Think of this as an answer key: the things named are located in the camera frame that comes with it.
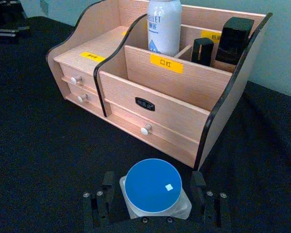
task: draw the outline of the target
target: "wooden compartment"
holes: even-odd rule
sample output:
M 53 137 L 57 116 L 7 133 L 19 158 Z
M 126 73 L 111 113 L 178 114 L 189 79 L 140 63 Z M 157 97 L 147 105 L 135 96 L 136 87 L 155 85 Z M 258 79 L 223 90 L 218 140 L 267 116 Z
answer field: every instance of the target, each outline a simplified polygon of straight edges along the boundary
M 168 57 L 147 50 L 147 7 L 146 0 L 92 4 L 47 61 L 65 99 L 199 169 L 243 93 L 272 14 L 183 5 L 180 51 Z M 233 73 L 214 62 L 221 30 L 231 17 L 255 21 Z M 211 67 L 190 62 L 194 39 L 200 37 L 215 42 Z M 157 59 L 177 68 L 164 68 Z M 81 103 L 78 96 L 84 93 L 89 98 Z

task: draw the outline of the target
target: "white jar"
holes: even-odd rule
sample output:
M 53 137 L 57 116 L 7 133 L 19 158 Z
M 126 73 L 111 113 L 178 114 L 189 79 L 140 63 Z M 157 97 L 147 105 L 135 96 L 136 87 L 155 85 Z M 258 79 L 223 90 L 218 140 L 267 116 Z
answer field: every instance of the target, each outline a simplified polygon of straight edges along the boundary
M 180 0 L 150 0 L 149 50 L 168 56 L 179 53 L 182 7 Z

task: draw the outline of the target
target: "table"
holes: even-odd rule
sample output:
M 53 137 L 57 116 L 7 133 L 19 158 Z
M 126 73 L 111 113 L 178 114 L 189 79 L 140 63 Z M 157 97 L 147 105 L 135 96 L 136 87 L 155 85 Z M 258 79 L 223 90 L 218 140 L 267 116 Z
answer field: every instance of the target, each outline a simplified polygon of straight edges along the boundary
M 193 200 L 191 168 L 63 99 L 45 55 L 73 28 L 29 24 L 0 44 L 0 232 L 80 232 L 82 194 L 146 158 L 174 165 Z M 229 196 L 233 232 L 291 232 L 291 97 L 248 82 L 201 171 Z M 129 218 L 119 185 L 110 218 Z

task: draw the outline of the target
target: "drawer knob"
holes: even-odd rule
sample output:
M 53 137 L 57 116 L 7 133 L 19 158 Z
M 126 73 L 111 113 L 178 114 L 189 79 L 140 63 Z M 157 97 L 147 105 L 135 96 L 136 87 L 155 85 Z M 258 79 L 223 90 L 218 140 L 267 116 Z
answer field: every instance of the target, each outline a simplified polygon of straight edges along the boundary
M 141 133 L 143 135 L 148 135 L 149 134 L 149 130 L 152 128 L 151 125 L 147 124 L 144 128 L 141 128 Z
M 84 95 L 78 96 L 78 100 L 79 100 L 81 103 L 83 103 L 83 101 L 84 101 L 85 99 L 87 99 L 87 98 L 88 98 L 87 94 L 84 94 Z
M 74 85 L 76 85 L 77 83 L 82 82 L 82 77 L 78 75 L 77 77 L 72 77 L 70 80 Z

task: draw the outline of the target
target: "curved side panel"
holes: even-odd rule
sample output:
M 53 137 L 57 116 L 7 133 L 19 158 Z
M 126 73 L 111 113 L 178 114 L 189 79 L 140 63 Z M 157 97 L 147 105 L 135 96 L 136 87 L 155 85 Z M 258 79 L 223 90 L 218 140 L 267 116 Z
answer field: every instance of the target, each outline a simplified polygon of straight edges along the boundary
M 200 169 L 204 163 L 242 96 L 272 15 L 269 13 L 252 34 L 249 45 L 243 52 L 231 80 L 211 111 L 202 132 L 194 169 Z
M 70 37 L 49 50 L 47 63 L 64 98 L 70 90 L 61 80 L 63 72 L 53 58 L 119 26 L 118 0 L 96 2 L 83 11 Z
M 94 70 L 94 80 L 97 87 L 97 93 L 101 102 L 104 116 L 111 114 L 110 105 L 104 101 L 102 86 L 99 77 L 99 71 L 103 70 L 121 78 L 127 78 L 126 59 L 124 53 L 124 46 L 131 45 L 142 49 L 147 49 L 147 30 L 146 28 L 146 14 L 137 18 L 128 29 L 121 44 L 114 51 L 114 53 L 99 63 Z

